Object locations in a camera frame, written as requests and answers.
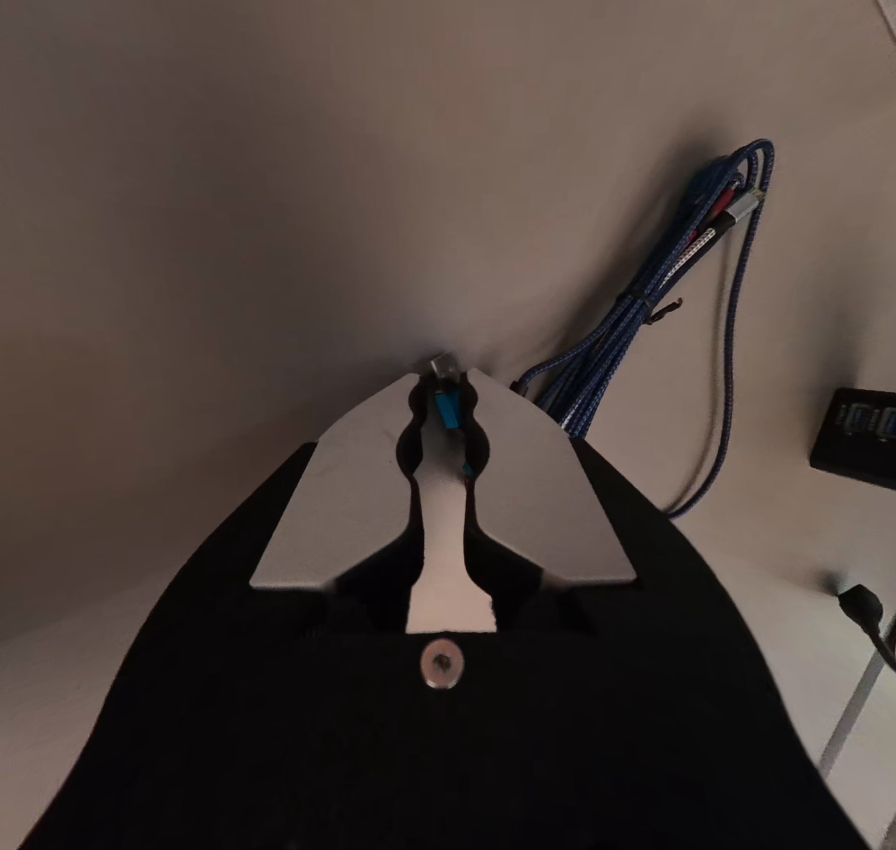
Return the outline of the black usb hub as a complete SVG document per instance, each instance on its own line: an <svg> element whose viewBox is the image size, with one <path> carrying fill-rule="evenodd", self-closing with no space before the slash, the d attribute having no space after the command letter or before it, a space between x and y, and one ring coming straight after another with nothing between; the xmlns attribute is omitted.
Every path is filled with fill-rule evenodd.
<svg viewBox="0 0 896 850"><path fill-rule="evenodd" d="M895 488L895 394L838 388L809 458L812 468Z"/></svg>

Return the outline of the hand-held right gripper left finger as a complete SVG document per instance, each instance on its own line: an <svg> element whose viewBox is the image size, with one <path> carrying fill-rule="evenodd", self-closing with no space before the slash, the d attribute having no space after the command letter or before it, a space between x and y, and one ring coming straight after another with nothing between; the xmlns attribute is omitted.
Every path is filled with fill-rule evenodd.
<svg viewBox="0 0 896 850"><path fill-rule="evenodd" d="M254 589L333 586L420 519L427 386L408 373L324 432L250 578Z"/></svg>

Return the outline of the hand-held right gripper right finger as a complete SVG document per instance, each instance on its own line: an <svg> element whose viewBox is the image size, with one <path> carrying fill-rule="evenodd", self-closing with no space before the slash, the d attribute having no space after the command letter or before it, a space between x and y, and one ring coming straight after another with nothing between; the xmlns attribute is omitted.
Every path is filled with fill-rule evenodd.
<svg viewBox="0 0 896 850"><path fill-rule="evenodd" d="M478 530L555 586L632 584L633 564L570 436L482 371L472 368L465 379L466 462Z"/></svg>

